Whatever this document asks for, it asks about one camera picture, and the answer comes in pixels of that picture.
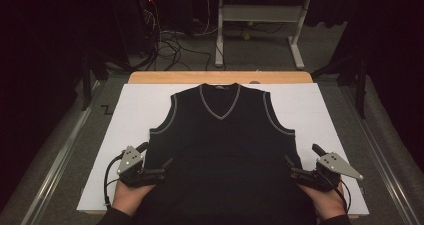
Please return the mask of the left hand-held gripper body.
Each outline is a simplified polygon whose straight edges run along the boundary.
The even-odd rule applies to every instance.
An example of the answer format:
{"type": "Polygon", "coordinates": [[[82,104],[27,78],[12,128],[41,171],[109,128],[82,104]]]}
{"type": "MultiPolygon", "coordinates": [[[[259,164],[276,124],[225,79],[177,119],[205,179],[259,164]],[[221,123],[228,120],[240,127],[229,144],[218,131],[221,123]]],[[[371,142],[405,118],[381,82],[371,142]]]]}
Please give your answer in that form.
{"type": "Polygon", "coordinates": [[[142,153],[148,148],[149,143],[144,142],[137,148],[128,146],[123,152],[121,162],[117,169],[119,180],[130,188],[139,188],[163,182],[165,169],[145,169],[142,153]]]}

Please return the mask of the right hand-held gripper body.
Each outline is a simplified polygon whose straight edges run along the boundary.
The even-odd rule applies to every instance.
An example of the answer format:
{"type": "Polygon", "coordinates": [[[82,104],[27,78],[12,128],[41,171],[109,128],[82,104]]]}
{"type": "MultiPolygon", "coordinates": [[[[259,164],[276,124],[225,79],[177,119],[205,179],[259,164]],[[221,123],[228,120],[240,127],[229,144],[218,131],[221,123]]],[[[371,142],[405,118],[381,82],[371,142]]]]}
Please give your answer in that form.
{"type": "Polygon", "coordinates": [[[338,187],[342,175],[357,180],[363,179],[363,176],[337,153],[327,153],[318,144],[313,144],[312,150],[318,155],[314,170],[307,171],[296,166],[289,170],[291,178],[297,184],[329,192],[338,187]]]}

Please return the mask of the navy knit vest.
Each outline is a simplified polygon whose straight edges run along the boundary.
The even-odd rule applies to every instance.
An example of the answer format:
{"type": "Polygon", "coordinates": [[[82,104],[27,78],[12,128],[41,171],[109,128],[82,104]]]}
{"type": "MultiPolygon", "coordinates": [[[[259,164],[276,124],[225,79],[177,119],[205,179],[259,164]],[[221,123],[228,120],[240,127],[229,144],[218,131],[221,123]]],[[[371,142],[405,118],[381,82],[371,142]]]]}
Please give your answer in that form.
{"type": "Polygon", "coordinates": [[[316,225],[310,198],[291,180],[295,132],[277,119],[269,93],[202,84],[172,95],[150,132],[145,166],[173,158],[144,198],[137,225],[316,225]]]}

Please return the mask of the person's left hand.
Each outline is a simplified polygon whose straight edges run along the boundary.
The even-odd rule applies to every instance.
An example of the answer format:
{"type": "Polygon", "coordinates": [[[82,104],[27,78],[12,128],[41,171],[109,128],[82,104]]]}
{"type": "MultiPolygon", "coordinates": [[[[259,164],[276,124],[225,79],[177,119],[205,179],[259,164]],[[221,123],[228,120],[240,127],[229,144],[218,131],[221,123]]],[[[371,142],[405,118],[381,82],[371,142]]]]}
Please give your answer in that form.
{"type": "Polygon", "coordinates": [[[130,188],[118,181],[115,187],[112,207],[129,216],[133,216],[144,197],[154,188],[154,185],[130,188]]]}

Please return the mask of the person's right hand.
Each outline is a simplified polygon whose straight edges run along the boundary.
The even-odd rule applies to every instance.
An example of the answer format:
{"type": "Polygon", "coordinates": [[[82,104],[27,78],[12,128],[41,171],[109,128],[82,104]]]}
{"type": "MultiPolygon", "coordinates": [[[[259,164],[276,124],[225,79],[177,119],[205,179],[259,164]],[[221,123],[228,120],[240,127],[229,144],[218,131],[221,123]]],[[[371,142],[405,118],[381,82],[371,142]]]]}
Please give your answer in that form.
{"type": "Polygon", "coordinates": [[[321,192],[303,185],[299,188],[312,199],[320,222],[346,214],[342,183],[338,184],[336,191],[329,192],[321,192]]]}

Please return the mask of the white board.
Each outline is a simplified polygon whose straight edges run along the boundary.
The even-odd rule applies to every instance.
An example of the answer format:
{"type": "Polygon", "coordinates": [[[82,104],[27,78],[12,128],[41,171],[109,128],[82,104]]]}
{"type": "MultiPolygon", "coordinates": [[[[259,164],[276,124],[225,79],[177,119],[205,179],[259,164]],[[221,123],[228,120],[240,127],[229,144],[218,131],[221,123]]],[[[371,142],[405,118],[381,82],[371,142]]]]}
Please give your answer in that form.
{"type": "MultiPolygon", "coordinates": [[[[123,87],[83,189],[78,211],[96,215],[105,212],[103,181],[109,162],[127,146],[136,147],[147,141],[149,130],[166,118],[170,96],[189,87],[188,84],[126,84],[123,87]]],[[[296,131],[297,152],[304,169],[315,167],[314,144],[327,152],[346,156],[317,84],[255,84],[253,87],[271,94],[280,123],[296,131]]]]}

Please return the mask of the black metal stand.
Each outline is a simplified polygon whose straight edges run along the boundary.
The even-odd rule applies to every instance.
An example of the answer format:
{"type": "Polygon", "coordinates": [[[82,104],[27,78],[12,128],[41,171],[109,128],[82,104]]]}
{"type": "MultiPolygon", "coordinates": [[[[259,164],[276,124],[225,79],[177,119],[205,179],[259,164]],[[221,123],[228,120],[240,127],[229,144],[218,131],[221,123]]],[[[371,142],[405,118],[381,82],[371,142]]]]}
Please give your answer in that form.
{"type": "Polygon", "coordinates": [[[99,81],[106,81],[109,73],[107,72],[105,61],[101,53],[97,50],[85,48],[81,58],[81,75],[83,88],[82,111],[86,111],[92,100],[91,75],[99,81]]]}
{"type": "Polygon", "coordinates": [[[311,73],[316,79],[324,74],[338,73],[339,86],[355,85],[355,108],[362,119],[365,118],[364,102],[366,95],[367,61],[362,50],[351,51],[341,58],[332,60],[328,65],[311,73]]]}

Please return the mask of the dark curtain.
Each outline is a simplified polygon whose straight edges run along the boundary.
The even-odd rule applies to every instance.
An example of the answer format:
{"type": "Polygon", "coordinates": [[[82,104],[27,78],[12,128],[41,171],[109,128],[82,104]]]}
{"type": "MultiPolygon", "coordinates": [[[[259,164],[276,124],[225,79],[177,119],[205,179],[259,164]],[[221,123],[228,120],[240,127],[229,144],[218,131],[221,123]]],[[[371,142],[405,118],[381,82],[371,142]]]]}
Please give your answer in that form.
{"type": "Polygon", "coordinates": [[[383,106],[424,172],[424,0],[356,0],[345,34],[363,51],[383,106]]]}
{"type": "Polygon", "coordinates": [[[0,0],[0,210],[75,101],[79,76],[65,0],[0,0]]]}

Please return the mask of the dark equipment rack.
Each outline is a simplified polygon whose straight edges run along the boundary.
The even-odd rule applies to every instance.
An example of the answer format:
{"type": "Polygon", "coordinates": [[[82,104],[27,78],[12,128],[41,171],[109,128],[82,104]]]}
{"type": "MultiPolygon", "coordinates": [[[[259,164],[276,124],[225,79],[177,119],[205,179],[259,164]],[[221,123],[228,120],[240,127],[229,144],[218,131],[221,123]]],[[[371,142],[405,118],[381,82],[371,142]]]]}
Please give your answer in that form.
{"type": "Polygon", "coordinates": [[[121,34],[129,54],[151,54],[155,33],[148,31],[141,0],[113,0],[121,34]]]}

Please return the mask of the aluminium rail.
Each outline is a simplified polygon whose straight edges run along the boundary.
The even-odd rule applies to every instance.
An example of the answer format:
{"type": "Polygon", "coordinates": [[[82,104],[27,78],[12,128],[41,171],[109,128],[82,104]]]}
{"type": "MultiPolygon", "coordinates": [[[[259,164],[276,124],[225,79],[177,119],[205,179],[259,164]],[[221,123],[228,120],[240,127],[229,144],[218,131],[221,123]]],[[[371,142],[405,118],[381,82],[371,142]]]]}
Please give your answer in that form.
{"type": "Polygon", "coordinates": [[[382,188],[377,189],[370,175],[365,177],[366,198],[376,213],[374,218],[386,219],[386,224],[424,225],[424,174],[404,147],[397,131],[376,97],[373,88],[366,93],[365,116],[355,105],[351,88],[342,93],[352,109],[371,164],[377,169],[382,188]]]}
{"type": "Polygon", "coordinates": [[[39,191],[35,195],[33,202],[31,203],[23,218],[21,225],[39,224],[39,221],[69,163],[69,160],[75,149],[75,142],[79,136],[79,133],[91,113],[91,104],[97,98],[102,88],[103,84],[99,81],[96,81],[93,85],[89,86],[91,98],[89,99],[88,105],[84,110],[80,111],[78,119],[73,125],[72,130],[61,145],[60,150],[58,151],[58,154],[56,155],[55,160],[50,167],[50,170],[48,171],[43,183],[39,188],[39,191]]]}

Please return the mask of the white metal frame stand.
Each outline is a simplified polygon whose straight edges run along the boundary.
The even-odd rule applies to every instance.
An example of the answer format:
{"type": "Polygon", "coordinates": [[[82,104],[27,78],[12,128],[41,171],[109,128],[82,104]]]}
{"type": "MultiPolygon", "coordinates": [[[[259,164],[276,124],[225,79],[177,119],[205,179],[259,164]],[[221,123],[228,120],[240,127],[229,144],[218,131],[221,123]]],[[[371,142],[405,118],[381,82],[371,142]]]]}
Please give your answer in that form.
{"type": "Polygon", "coordinates": [[[280,22],[295,23],[296,31],[293,36],[287,37],[291,54],[298,70],[305,68],[299,47],[304,21],[311,0],[304,0],[298,6],[270,6],[270,5],[225,5],[223,0],[218,3],[217,39],[215,47],[215,65],[224,65],[223,24],[225,22],[280,22]]]}

